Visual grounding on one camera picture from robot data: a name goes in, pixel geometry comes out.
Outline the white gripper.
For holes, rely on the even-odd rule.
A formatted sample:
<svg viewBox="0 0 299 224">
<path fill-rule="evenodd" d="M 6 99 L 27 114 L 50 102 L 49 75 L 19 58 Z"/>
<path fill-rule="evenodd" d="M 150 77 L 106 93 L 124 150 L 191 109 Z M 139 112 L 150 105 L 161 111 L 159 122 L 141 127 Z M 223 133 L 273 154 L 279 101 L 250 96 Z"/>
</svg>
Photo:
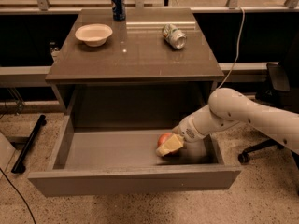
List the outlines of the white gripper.
<svg viewBox="0 0 299 224">
<path fill-rule="evenodd" d="M 206 133 L 202 130 L 202 124 L 203 122 L 200 116 L 191 114 L 185 117 L 172 129 L 172 135 L 162 145 L 157 147 L 156 154 L 163 157 L 181 149 L 184 141 L 195 143 L 199 140 L 203 140 L 206 137 Z"/>
</svg>

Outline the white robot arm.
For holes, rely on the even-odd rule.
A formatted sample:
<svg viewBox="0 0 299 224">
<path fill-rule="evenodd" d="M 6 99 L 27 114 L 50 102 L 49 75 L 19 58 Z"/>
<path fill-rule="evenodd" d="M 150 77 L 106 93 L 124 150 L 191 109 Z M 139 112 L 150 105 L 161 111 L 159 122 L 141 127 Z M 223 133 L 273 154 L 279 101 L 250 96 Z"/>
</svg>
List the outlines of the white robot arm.
<svg viewBox="0 0 299 224">
<path fill-rule="evenodd" d="M 156 149 L 160 157 L 176 152 L 185 143 L 196 143 L 214 132 L 244 122 L 299 154 L 299 115 L 260 105 L 229 88 L 213 91 L 207 105 L 185 117 Z"/>
</svg>

